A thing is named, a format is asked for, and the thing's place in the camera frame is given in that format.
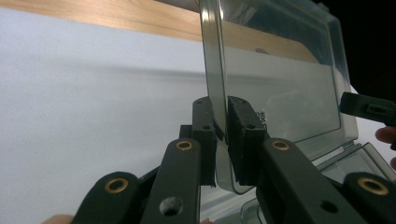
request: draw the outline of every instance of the black object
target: black object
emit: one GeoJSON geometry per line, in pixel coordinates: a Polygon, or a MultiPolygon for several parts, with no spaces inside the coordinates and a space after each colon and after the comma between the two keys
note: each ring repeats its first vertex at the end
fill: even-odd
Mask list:
{"type": "Polygon", "coordinates": [[[256,186],[260,175],[257,148],[267,135],[251,105],[244,99],[228,97],[228,137],[235,179],[242,186],[256,186]]]}
{"type": "Polygon", "coordinates": [[[181,138],[166,149],[140,223],[198,223],[201,148],[181,138]]]}
{"type": "MultiPolygon", "coordinates": [[[[392,101],[344,92],[340,112],[396,126],[396,104],[392,101]]],[[[390,148],[396,150],[396,143],[392,143],[390,148]]]]}
{"type": "MultiPolygon", "coordinates": [[[[193,124],[180,127],[180,138],[168,145],[160,168],[139,179],[121,172],[106,175],[72,223],[198,223],[199,187],[205,184],[200,178],[211,181],[213,175],[208,169],[209,177],[203,176],[202,164],[214,166],[215,126],[208,106],[207,98],[194,102],[193,124]],[[189,136],[199,141],[184,138],[189,136]]],[[[329,181],[292,142],[271,138],[247,101],[229,97],[229,107],[235,174],[257,187],[267,223],[395,222],[393,184],[366,173],[348,175],[344,185],[329,181]]]]}

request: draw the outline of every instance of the brass ring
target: brass ring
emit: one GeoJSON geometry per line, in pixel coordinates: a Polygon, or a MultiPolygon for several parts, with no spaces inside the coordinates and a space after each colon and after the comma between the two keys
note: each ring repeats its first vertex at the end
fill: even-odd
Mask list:
{"type": "Polygon", "coordinates": [[[378,182],[371,178],[361,177],[360,179],[358,179],[358,184],[363,189],[365,189],[369,192],[372,192],[373,194],[376,194],[376,195],[389,194],[389,190],[388,190],[387,186],[385,186],[381,182],[378,182]]]}
{"type": "Polygon", "coordinates": [[[181,141],[176,143],[176,147],[182,151],[192,149],[192,143],[189,141],[181,141]]]}
{"type": "Polygon", "coordinates": [[[126,187],[128,187],[128,180],[126,180],[125,178],[114,178],[111,179],[110,181],[108,181],[105,185],[105,190],[109,193],[120,193],[122,191],[124,191],[126,189],[126,187]],[[121,182],[121,185],[115,189],[111,188],[111,185],[116,183],[116,182],[121,182]]]}
{"type": "Polygon", "coordinates": [[[282,141],[274,141],[272,142],[272,146],[279,150],[288,150],[290,148],[287,143],[282,141]]]}

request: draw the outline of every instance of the clear acrylic sheet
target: clear acrylic sheet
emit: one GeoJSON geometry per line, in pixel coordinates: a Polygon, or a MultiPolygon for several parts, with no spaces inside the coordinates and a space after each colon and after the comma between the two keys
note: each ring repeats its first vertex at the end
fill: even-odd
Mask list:
{"type": "Polygon", "coordinates": [[[346,175],[354,172],[379,175],[396,183],[396,174],[370,143],[355,150],[346,150],[320,164],[318,169],[324,175],[339,183],[343,183],[346,175]]]}
{"type": "MultiPolygon", "coordinates": [[[[227,133],[227,96],[265,113],[268,133],[293,141],[311,161],[356,139],[356,120],[339,114],[350,91],[338,20],[310,1],[201,0],[208,94],[227,133]]],[[[236,193],[226,146],[219,185],[236,193]]]]}

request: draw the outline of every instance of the white surface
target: white surface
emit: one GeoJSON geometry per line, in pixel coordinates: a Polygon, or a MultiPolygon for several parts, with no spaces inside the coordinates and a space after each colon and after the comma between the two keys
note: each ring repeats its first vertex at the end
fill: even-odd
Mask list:
{"type": "Polygon", "coordinates": [[[158,166],[205,95],[201,43],[0,8],[0,223],[75,214],[103,175],[158,166]]]}

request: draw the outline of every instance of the clear plastic container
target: clear plastic container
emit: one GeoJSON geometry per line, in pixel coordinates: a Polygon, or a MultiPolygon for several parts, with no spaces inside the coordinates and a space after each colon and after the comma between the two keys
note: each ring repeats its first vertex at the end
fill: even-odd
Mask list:
{"type": "Polygon", "coordinates": [[[370,143],[363,147],[347,149],[317,167],[324,175],[339,183],[344,182],[347,174],[354,172],[379,175],[396,183],[396,174],[370,143]]]}
{"type": "MultiPolygon", "coordinates": [[[[208,93],[225,133],[231,95],[264,112],[268,133],[311,161],[358,137],[356,120],[338,112],[350,86],[340,24],[325,9],[305,0],[201,0],[201,19],[208,93]]],[[[246,192],[227,160],[218,162],[219,185],[246,192]]]]}

